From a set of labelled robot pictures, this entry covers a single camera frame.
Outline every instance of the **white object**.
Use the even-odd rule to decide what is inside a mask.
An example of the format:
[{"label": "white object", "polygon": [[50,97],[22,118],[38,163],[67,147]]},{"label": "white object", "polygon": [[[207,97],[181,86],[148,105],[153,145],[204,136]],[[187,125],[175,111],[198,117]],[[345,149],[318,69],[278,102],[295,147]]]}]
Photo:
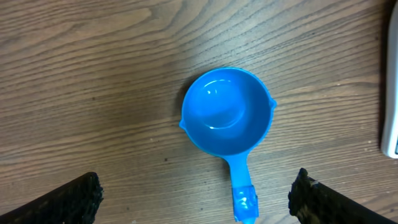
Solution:
[{"label": "white object", "polygon": [[381,151],[398,159],[398,7],[392,12],[387,45],[387,100]]}]

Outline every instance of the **blue measuring cup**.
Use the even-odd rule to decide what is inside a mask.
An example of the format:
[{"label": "blue measuring cup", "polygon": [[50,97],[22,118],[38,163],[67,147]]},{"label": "blue measuring cup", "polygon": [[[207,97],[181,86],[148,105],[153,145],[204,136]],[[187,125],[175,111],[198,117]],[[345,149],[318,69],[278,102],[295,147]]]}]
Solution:
[{"label": "blue measuring cup", "polygon": [[254,223],[259,216],[246,161],[249,152],[265,138],[275,107],[260,79],[231,67],[199,77],[183,101],[180,127],[197,147],[229,164],[237,222]]}]

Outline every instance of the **wooden table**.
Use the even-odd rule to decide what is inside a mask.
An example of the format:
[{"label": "wooden table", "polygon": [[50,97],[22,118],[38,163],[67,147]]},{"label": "wooden table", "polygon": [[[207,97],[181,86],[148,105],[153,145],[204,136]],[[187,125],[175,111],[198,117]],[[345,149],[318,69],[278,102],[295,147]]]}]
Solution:
[{"label": "wooden table", "polygon": [[255,73],[278,102],[249,156],[258,223],[297,223],[310,176],[398,222],[398,160],[379,151],[392,1],[0,3],[0,214],[84,174],[96,223],[234,223],[228,166],[178,127],[189,84]]}]

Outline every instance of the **cup handle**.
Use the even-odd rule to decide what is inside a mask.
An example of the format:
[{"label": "cup handle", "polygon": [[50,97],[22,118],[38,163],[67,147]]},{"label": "cup handle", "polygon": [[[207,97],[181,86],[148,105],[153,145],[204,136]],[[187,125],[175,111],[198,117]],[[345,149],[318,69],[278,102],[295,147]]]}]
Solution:
[{"label": "cup handle", "polygon": [[251,183],[248,165],[248,154],[225,157],[229,164],[232,183],[235,221],[254,224],[259,216],[256,191]]}]

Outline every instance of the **cup spout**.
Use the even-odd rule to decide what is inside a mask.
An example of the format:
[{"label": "cup spout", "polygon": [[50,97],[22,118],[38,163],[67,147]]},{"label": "cup spout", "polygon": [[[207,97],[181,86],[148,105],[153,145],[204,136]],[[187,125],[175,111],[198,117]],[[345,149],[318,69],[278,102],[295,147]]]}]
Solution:
[{"label": "cup spout", "polygon": [[184,130],[187,128],[185,125],[185,121],[183,119],[180,121],[180,128],[182,128]]},{"label": "cup spout", "polygon": [[275,109],[276,105],[277,105],[276,101],[275,101],[274,99],[270,99],[270,101],[269,101],[269,106],[270,106],[272,109]]}]

